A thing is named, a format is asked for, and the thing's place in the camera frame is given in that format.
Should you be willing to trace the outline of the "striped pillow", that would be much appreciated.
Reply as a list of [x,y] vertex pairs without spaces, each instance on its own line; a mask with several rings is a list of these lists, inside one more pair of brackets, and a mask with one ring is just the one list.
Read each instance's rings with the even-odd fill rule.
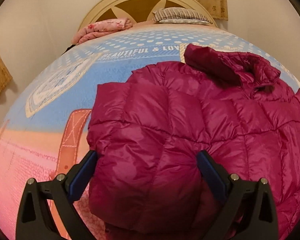
[[154,11],[153,20],[160,24],[213,25],[213,22],[203,14],[193,9],[180,7],[171,7]]

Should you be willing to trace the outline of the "cream wooden headboard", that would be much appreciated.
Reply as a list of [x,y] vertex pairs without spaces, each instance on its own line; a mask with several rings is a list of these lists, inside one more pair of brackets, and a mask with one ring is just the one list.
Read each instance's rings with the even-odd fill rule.
[[112,18],[128,18],[132,23],[153,20],[153,12],[159,9],[180,7],[200,12],[210,22],[217,24],[209,12],[196,0],[101,0],[83,18],[79,28]]

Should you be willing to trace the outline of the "pink floral folded quilt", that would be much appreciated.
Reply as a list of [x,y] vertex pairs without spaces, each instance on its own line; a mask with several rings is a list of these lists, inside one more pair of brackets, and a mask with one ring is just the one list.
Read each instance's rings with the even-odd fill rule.
[[133,26],[128,18],[109,19],[91,23],[75,33],[71,44],[78,45],[95,38],[107,36],[119,31],[130,29]]

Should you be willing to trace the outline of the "magenta puffer jacket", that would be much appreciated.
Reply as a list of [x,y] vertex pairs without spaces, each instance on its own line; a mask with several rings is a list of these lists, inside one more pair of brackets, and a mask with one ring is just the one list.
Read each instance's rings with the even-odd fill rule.
[[197,167],[206,150],[229,173],[269,181],[287,238],[300,219],[300,91],[252,53],[190,44],[184,57],[98,85],[91,213],[106,239],[198,239],[222,207]]

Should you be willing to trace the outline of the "blue pink printed bed blanket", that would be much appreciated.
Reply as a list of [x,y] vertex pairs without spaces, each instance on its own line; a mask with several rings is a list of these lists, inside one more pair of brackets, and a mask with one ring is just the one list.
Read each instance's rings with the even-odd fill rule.
[[267,59],[293,90],[300,82],[252,43],[213,27],[153,24],[75,46],[22,92],[0,128],[0,230],[15,238],[17,214],[29,178],[47,181],[87,153],[88,115],[97,85],[125,82],[132,71],[161,61],[183,61],[189,44],[245,51]]

